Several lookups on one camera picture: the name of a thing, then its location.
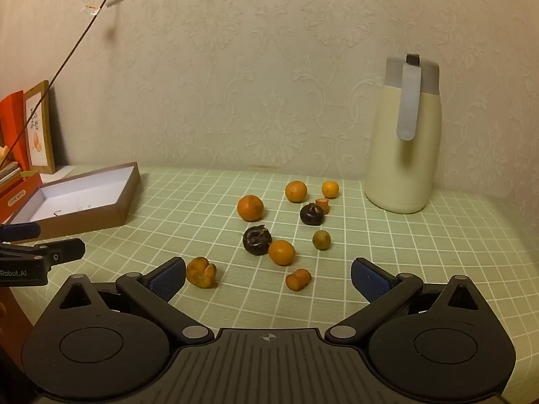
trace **framed picture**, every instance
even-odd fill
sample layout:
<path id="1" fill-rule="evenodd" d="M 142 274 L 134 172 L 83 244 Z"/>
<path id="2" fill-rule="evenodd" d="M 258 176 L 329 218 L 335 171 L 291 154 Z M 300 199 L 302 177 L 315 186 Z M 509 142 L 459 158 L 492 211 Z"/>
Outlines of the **framed picture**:
<path id="1" fill-rule="evenodd" d="M 39 99 L 45 93 L 48 80 L 44 80 L 24 93 L 24 122 L 28 120 Z M 26 147 L 30 168 L 40 173 L 55 173 L 55 158 L 52 154 L 51 129 L 49 127 L 49 94 L 39 105 L 25 129 Z"/>

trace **label tag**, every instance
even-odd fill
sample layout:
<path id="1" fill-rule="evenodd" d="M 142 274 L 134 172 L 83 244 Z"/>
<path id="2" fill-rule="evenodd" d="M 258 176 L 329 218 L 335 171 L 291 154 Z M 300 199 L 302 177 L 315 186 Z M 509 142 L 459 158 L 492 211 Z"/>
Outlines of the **label tag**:
<path id="1" fill-rule="evenodd" d="M 15 196 L 13 196 L 10 200 L 7 201 L 7 206 L 13 206 L 15 203 L 17 203 L 19 200 L 21 200 L 26 195 L 26 190 L 19 191 Z"/>
<path id="2" fill-rule="evenodd" d="M 80 11 L 91 16 L 96 16 L 99 13 L 99 8 L 95 6 L 85 5 Z"/>

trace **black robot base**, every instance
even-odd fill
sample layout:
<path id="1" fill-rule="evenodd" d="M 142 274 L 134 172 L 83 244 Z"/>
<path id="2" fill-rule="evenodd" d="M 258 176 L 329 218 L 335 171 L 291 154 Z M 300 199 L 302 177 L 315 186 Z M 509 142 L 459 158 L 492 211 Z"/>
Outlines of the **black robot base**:
<path id="1" fill-rule="evenodd" d="M 215 337 L 168 304 L 185 282 L 181 258 L 115 283 L 72 275 L 28 337 L 24 371 L 38 404 L 505 402 L 515 351 L 469 278 L 424 284 L 357 258 L 351 279 L 370 304 L 323 337 Z"/>

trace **dried orange peel fruit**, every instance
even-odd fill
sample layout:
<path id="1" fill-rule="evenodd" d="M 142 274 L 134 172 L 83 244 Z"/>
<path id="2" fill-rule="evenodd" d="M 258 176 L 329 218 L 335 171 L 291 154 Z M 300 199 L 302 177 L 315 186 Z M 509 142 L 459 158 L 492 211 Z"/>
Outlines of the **dried orange peel fruit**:
<path id="1" fill-rule="evenodd" d="M 308 270 L 298 269 L 285 278 L 285 283 L 290 290 L 300 291 L 311 282 L 311 279 L 312 277 Z"/>
<path id="2" fill-rule="evenodd" d="M 322 208 L 322 211 L 324 211 L 324 214 L 329 213 L 329 199 L 323 198 L 323 199 L 316 199 L 315 203 Z"/>
<path id="3" fill-rule="evenodd" d="M 193 258 L 185 268 L 185 277 L 196 287 L 208 289 L 215 281 L 217 268 L 204 257 Z"/>

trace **book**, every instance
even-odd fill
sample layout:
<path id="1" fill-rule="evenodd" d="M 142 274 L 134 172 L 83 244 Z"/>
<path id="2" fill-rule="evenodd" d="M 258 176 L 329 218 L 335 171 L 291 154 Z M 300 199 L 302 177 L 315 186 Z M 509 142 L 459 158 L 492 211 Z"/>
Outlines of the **book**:
<path id="1" fill-rule="evenodd" d="M 9 173 L 15 170 L 19 165 L 13 161 L 6 165 L 6 167 L 0 170 L 0 180 L 4 179 Z"/>
<path id="2" fill-rule="evenodd" d="M 2 184 L 4 184 L 5 181 L 8 181 L 9 179 L 11 179 L 13 176 L 17 174 L 21 175 L 21 169 L 19 167 L 17 167 L 15 170 L 13 170 L 12 172 L 4 176 L 2 179 L 0 179 L 0 186 L 2 186 Z"/>

